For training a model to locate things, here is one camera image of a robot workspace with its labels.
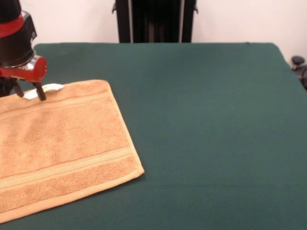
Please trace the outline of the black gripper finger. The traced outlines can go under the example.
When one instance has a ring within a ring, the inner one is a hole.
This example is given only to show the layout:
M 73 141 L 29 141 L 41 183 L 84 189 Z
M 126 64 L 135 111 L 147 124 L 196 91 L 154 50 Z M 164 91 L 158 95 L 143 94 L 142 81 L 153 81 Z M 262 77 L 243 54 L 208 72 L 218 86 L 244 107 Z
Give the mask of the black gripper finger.
M 23 97 L 24 96 L 24 92 L 23 92 L 20 84 L 17 82 L 17 79 L 12 79 L 12 86 L 13 86 L 13 89 L 14 89 L 15 93 L 19 97 Z
M 40 101 L 46 100 L 46 95 L 40 82 L 33 82 L 33 86 L 36 88 L 36 93 Z

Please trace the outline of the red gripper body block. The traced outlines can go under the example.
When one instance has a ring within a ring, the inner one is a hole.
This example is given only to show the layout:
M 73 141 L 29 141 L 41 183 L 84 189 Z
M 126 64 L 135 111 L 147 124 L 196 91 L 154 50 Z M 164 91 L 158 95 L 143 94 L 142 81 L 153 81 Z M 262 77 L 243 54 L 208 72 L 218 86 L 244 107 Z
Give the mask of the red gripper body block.
M 26 65 L 14 68 L 0 68 L 0 75 L 28 82 L 41 82 L 47 72 L 47 61 L 42 56 L 34 56 Z

